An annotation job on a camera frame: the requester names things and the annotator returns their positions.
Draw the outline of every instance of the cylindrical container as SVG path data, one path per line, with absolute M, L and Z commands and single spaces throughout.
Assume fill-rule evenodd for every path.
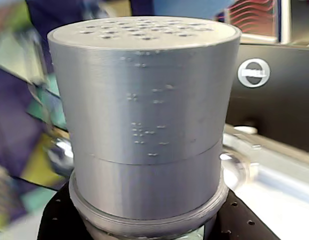
M 49 33 L 86 204 L 155 221 L 190 213 L 216 194 L 240 35 L 227 24 L 164 16 L 90 20 Z

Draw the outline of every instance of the mounting hole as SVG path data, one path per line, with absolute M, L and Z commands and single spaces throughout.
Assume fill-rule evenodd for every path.
M 100 37 L 102 39 L 111 39 L 111 36 L 109 36 L 109 35 L 101 35 Z
M 82 31 L 81 34 L 93 34 L 94 31 Z
M 246 223 L 249 224 L 250 226 L 254 226 L 256 224 L 254 221 L 251 220 L 247 221 Z
M 200 25 L 203 25 L 203 24 L 199 23 L 199 22 L 190 22 L 189 25 L 191 25 L 191 26 L 200 26 Z
M 200 28 L 196 28 L 195 29 L 196 31 L 213 31 L 213 29 L 211 28 L 208 28 L 208 27 L 200 27 Z
M 178 29 L 187 29 L 188 27 L 186 26 L 176 26 Z
M 133 36 L 143 36 L 145 35 L 143 32 L 136 32 L 134 34 L 132 34 Z
M 105 33 L 106 34 L 116 34 L 117 32 L 116 31 L 106 31 Z
M 188 37 L 189 34 L 187 34 L 187 33 L 179 33 L 178 36 L 179 37 Z
M 142 40 L 151 40 L 151 39 L 153 39 L 153 38 L 150 37 L 150 36 L 144 36 L 144 37 L 142 37 L 141 39 L 142 39 Z

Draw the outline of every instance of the cylinder base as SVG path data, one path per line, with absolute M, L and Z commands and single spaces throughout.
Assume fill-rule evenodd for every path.
M 96 209 L 81 196 L 74 172 L 70 177 L 69 193 L 74 206 L 82 218 L 97 229 L 115 236 L 124 236 L 128 239 L 175 239 L 185 233 L 198 229 L 204 223 L 212 220 L 226 201 L 228 187 L 224 183 L 221 171 L 219 186 L 215 194 L 205 204 L 185 214 L 158 220 L 121 218 Z

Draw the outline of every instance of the hole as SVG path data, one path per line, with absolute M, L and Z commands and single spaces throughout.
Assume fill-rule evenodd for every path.
M 115 34 L 116 31 L 106 31 L 105 33 L 106 33 L 106 34 Z
M 152 37 L 150 37 L 150 36 L 144 36 L 143 38 L 142 38 L 142 40 L 151 40 L 152 39 Z
M 109 36 L 109 35 L 101 35 L 100 37 L 103 38 L 103 39 L 111 39 L 111 36 Z
M 186 26 L 177 26 L 178 29 L 187 29 Z
M 143 32 L 136 32 L 134 34 L 132 34 L 133 36 L 143 36 L 145 35 Z
M 189 25 L 191 25 L 191 26 L 200 26 L 200 25 L 203 25 L 203 24 L 199 23 L 199 22 L 190 22 Z
M 256 223 L 254 221 L 249 220 L 249 221 L 247 221 L 247 224 L 254 226 Z
M 213 31 L 213 29 L 208 28 L 208 27 L 196 28 L 195 30 L 197 30 L 197 31 Z

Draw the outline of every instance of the black platform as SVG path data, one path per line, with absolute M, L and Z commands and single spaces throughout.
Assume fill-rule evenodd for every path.
M 279 240 L 279 238 L 232 192 L 217 214 L 205 240 Z M 38 240 L 93 240 L 69 197 L 68 183 L 43 211 Z

